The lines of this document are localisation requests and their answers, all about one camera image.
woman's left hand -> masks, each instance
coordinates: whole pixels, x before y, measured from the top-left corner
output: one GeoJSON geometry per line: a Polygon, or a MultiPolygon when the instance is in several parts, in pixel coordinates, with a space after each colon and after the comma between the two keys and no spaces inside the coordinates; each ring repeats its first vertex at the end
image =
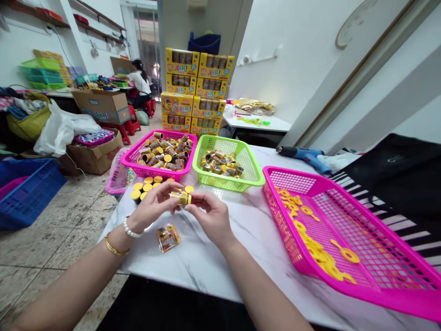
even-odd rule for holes
{"type": "Polygon", "coordinates": [[[184,189],[184,186],[166,181],[151,189],[127,220],[129,228],[133,232],[141,233],[165,211],[170,211],[173,215],[180,210],[179,199],[169,197],[169,193],[178,191],[178,188],[184,189]]]}

woman's right hand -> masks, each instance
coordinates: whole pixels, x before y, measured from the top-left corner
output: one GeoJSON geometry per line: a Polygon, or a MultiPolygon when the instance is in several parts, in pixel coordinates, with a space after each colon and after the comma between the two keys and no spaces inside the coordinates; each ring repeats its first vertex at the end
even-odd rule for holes
{"type": "Polygon", "coordinates": [[[228,207],[207,192],[192,192],[192,204],[185,206],[201,224],[207,237],[219,248],[230,247],[237,239],[231,231],[228,207]]]}

yellow bag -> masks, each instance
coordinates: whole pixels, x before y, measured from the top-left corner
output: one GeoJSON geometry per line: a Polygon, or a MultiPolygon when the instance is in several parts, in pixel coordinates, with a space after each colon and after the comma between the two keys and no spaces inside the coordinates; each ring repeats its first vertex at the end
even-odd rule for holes
{"type": "MultiPolygon", "coordinates": [[[[27,97],[31,100],[41,100],[50,103],[48,97],[40,93],[30,92],[27,94],[27,97]]],[[[46,106],[22,120],[19,120],[12,114],[8,114],[6,120],[9,129],[13,133],[24,140],[33,142],[37,141],[50,115],[51,111],[49,110],[49,106],[46,106]]]]}

hand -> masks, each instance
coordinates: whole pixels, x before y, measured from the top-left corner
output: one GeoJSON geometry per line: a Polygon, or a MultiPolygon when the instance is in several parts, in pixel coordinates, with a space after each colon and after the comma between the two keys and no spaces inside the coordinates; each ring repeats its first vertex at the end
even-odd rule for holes
{"type": "Polygon", "coordinates": [[[201,224],[207,237],[222,251],[237,241],[231,231],[228,207],[214,195],[206,192],[192,192],[192,204],[185,206],[201,224]]]}
{"type": "Polygon", "coordinates": [[[178,198],[170,198],[169,193],[184,187],[176,182],[164,182],[158,187],[148,191],[141,203],[127,220],[129,228],[141,233],[148,228],[165,211],[170,211],[173,215],[175,211],[181,210],[178,198]]]}

tiled floor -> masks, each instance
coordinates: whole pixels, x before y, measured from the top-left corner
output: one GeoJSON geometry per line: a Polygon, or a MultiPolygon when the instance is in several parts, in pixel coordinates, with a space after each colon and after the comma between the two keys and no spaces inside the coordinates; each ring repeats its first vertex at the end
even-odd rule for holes
{"type": "MultiPolygon", "coordinates": [[[[130,137],[132,144],[161,129],[160,115],[156,112],[149,126],[130,137]]],[[[7,330],[40,291],[96,244],[117,204],[106,193],[107,177],[68,177],[32,226],[0,232],[0,330],[7,330]]],[[[75,330],[96,329],[127,277],[112,278],[75,330]]]]}

